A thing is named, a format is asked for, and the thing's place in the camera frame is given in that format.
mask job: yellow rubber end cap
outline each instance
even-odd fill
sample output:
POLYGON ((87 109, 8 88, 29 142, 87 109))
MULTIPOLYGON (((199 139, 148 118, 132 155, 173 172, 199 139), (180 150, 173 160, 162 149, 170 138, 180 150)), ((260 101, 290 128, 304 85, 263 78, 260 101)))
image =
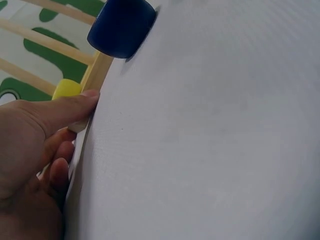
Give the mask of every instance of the yellow rubber end cap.
POLYGON ((82 87, 79 83, 70 79, 62 79, 56 86, 52 96, 52 100, 60 97, 71 97, 78 95, 82 92, 82 87))

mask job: hand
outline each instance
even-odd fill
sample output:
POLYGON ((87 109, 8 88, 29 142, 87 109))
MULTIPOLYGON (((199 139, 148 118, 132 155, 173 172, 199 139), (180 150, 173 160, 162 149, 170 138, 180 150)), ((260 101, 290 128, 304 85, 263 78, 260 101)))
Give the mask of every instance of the hand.
POLYGON ((62 238, 76 138, 64 127, 87 117, 99 98, 95 90, 83 94, 0 106, 0 239, 62 238))

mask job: wooden rod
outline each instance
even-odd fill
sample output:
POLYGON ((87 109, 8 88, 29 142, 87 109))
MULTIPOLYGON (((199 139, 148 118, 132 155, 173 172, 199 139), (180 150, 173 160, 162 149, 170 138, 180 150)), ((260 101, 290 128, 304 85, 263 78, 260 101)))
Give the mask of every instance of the wooden rod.
MULTIPOLYGON (((82 78, 82 91, 89 89, 100 91, 113 61, 113 57, 105 55, 99 51, 95 52, 94 58, 94 64, 88 66, 82 78)), ((80 122, 74 123, 70 125, 68 129, 75 133, 79 133, 86 128, 89 120, 90 118, 87 118, 80 122)))
POLYGON ((56 89, 56 86, 43 80, 42 78, 33 75, 32 73, 23 70, 22 68, 0 58, 0 70, 5 71, 6 73, 12 75, 13 77, 17 78, 21 82, 29 84, 36 89, 52 96, 56 89))
POLYGON ((40 6, 45 9, 52 10, 56 13, 66 15, 85 24, 94 24, 96 18, 78 9, 65 6, 61 3, 50 0, 23 0, 24 2, 40 6))
POLYGON ((18 34, 24 37, 25 39, 40 44, 44 47, 47 47, 53 51, 68 56, 86 65, 91 65, 95 60, 93 56, 83 53, 72 46, 69 46, 63 42, 60 42, 58 40, 55 40, 51 37, 48 37, 31 29, 25 28, 18 24, 12 23, 6 19, 0 18, 0 28, 5 29, 14 34, 18 34))

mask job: white surface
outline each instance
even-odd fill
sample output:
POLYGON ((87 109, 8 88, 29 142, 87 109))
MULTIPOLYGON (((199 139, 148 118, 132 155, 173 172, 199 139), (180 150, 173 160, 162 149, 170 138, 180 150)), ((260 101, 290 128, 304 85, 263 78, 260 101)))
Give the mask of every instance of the white surface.
POLYGON ((12 93, 5 93, 0 97, 0 105, 10 103, 14 100, 17 100, 15 95, 12 93))
POLYGON ((320 1, 154 3, 104 82, 67 239, 319 239, 320 1))

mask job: wooden rung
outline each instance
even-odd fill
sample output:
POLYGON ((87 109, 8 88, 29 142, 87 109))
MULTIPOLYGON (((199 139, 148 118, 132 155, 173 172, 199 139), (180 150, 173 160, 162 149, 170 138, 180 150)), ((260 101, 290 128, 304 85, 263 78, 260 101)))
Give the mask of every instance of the wooden rung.
POLYGON ((73 19, 79 20, 80 22, 83 22, 85 24, 92 25, 96 18, 94 16, 91 16, 89 14, 86 14, 78 9, 74 9, 71 7, 67 7, 63 4, 57 3, 55 1, 51 0, 23 0, 24 2, 38 5, 42 8, 52 10, 56 13, 60 13, 66 16, 69 16, 73 19))
POLYGON ((56 86, 43 80, 42 78, 33 75, 32 73, 23 70, 22 68, 0 58, 0 70, 5 71, 6 73, 17 78, 21 82, 29 84, 36 89, 52 96, 55 92, 56 86))
POLYGON ((86 65, 91 65, 95 60, 93 56, 83 53, 72 46, 69 46, 63 42, 60 42, 58 40, 55 40, 51 37, 48 37, 31 29, 25 28, 18 24, 12 23, 6 19, 0 18, 0 28, 5 29, 14 34, 18 34, 24 37, 25 39, 40 44, 44 47, 47 47, 53 51, 68 56, 86 65))

